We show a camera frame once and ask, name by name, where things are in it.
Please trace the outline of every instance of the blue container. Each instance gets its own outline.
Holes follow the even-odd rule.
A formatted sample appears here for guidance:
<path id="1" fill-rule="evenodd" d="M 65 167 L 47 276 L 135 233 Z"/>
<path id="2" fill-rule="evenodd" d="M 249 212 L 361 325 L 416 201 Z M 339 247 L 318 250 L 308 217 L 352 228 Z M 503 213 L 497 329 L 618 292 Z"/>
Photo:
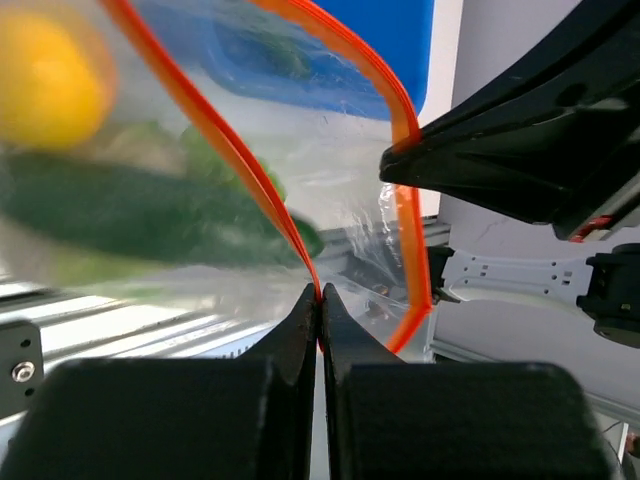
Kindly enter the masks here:
<path id="1" fill-rule="evenodd" d="M 229 5 L 229 0 L 203 2 Z M 433 2 L 317 0 L 316 4 L 380 54 L 420 111 L 427 89 Z M 154 4 L 143 6 L 141 13 L 180 63 L 197 63 L 212 80 L 237 95 L 389 118 L 384 100 L 353 65 L 300 28 L 252 4 L 240 5 L 245 11 L 236 12 L 236 19 L 226 14 L 197 16 Z M 266 15 L 271 27 L 265 31 L 238 28 L 238 22 L 255 14 Z"/>

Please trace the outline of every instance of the clear plastic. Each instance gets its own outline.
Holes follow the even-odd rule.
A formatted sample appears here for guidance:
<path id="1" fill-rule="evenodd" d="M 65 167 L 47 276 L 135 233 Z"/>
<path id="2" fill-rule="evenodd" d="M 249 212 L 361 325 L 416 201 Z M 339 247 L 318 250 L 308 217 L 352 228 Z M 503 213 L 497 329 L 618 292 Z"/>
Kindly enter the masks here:
<path id="1" fill-rule="evenodd" d="M 377 170 L 417 124 L 355 35 L 302 0 L 0 6 L 14 276 L 247 318 L 284 316 L 308 281 L 385 297 L 331 256 L 338 238 L 372 277 L 406 275 L 412 318 L 392 347 L 406 343 L 430 308 L 417 193 Z"/>

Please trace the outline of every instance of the metal screw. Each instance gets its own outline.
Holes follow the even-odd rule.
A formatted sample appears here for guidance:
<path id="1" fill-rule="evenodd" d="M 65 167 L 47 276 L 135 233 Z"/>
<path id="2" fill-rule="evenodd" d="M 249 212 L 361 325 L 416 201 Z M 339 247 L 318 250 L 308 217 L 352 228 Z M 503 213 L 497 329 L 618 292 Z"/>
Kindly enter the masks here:
<path id="1" fill-rule="evenodd" d="M 36 373 L 36 366 L 31 362 L 20 362 L 11 370 L 11 378 L 14 382 L 24 383 L 31 380 Z"/>

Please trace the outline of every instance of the yellow lemon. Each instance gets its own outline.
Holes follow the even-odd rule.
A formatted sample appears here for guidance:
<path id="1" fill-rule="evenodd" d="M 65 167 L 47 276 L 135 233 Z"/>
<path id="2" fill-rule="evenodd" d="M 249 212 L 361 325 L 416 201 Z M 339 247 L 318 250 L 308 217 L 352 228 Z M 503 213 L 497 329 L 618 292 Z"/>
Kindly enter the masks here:
<path id="1" fill-rule="evenodd" d="M 44 11 L 0 8 L 0 140 L 62 150 L 100 128 L 113 85 L 86 48 L 97 33 L 84 46 L 72 33 Z"/>

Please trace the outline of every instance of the green vegetable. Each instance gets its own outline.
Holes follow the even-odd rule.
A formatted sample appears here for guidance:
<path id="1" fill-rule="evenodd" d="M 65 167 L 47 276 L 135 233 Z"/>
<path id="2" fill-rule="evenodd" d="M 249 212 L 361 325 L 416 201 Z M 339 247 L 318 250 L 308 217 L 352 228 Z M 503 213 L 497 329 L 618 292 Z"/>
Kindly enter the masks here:
<path id="1" fill-rule="evenodd" d="M 264 54 L 276 75 L 294 80 L 311 79 L 311 60 L 291 37 L 264 31 L 255 35 L 256 40 L 264 45 Z"/>
<path id="2" fill-rule="evenodd" d="M 148 260 L 110 255 L 72 246 L 56 246 L 53 252 L 53 278 L 59 287 L 76 287 L 147 275 L 161 270 L 162 264 Z"/>
<path id="3" fill-rule="evenodd" d="M 71 152 L 71 156 L 91 163 L 127 165 L 173 177 L 186 175 L 186 158 L 180 142 L 155 121 L 107 125 Z"/>
<path id="4" fill-rule="evenodd" d="M 0 211 L 70 247 L 169 265 L 299 265 L 287 240 L 244 192 L 116 164 L 8 154 Z M 311 256 L 315 229 L 294 221 Z"/>
<path id="5" fill-rule="evenodd" d="M 246 192 L 242 180 L 233 169 L 211 148 L 207 140 L 194 126 L 188 127 L 180 136 L 180 143 L 187 155 L 187 176 L 193 180 L 206 181 L 213 186 L 224 185 L 237 191 Z M 258 161 L 269 176 L 271 183 L 278 191 L 280 198 L 287 198 L 284 185 L 277 175 L 269 170 L 264 159 L 258 157 Z"/>

